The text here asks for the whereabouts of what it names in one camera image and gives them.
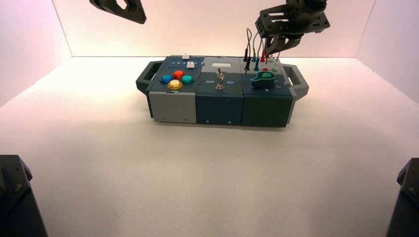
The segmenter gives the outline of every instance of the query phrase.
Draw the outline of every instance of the teal button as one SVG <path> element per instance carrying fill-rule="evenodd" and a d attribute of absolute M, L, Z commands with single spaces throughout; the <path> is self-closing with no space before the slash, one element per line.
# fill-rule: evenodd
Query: teal button
<path fill-rule="evenodd" d="M 186 85 L 189 85 L 189 84 L 194 83 L 194 80 L 193 80 L 192 76 L 185 75 L 185 76 L 182 77 L 182 82 Z"/>

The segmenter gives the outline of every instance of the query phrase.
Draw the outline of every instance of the blue button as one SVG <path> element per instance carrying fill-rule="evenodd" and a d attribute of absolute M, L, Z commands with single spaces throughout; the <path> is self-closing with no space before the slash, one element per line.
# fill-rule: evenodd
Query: blue button
<path fill-rule="evenodd" d="M 171 79 L 172 79 L 171 75 L 163 75 L 161 82 L 162 84 L 167 84 L 171 81 Z"/>
<path fill-rule="evenodd" d="M 185 76 L 182 77 L 182 82 L 186 85 L 189 85 L 189 84 L 194 83 L 194 80 L 192 79 L 192 76 L 185 75 Z"/>

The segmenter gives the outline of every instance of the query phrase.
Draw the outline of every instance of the pink-lit wall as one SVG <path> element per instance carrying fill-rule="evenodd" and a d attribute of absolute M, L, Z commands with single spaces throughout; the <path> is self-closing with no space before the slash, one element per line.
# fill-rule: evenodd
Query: pink-lit wall
<path fill-rule="evenodd" d="M 419 1 L 377 0 L 356 58 L 419 102 Z"/>
<path fill-rule="evenodd" d="M 0 106 L 70 56 L 51 0 L 2 1 Z"/>
<path fill-rule="evenodd" d="M 241 55 L 246 27 L 285 0 L 142 0 L 139 25 L 99 11 L 88 0 L 53 0 L 74 56 Z M 332 25 L 305 35 L 284 57 L 354 57 L 375 0 L 330 0 Z"/>

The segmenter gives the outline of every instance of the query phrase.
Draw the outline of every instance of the white button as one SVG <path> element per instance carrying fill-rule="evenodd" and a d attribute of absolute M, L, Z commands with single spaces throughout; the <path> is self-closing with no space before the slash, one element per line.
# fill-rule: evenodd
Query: white button
<path fill-rule="evenodd" d="M 188 53 L 183 53 L 183 54 L 182 54 L 182 59 L 183 59 L 183 60 L 187 60 L 187 59 L 189 59 L 189 54 L 188 54 Z"/>
<path fill-rule="evenodd" d="M 195 68 L 194 62 L 188 62 L 188 64 L 186 64 L 186 68 Z"/>

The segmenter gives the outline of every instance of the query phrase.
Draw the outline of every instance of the small display screen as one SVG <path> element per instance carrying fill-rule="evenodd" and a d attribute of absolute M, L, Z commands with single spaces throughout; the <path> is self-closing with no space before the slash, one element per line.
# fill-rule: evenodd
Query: small display screen
<path fill-rule="evenodd" d="M 212 63 L 212 66 L 217 68 L 231 68 L 231 63 Z"/>

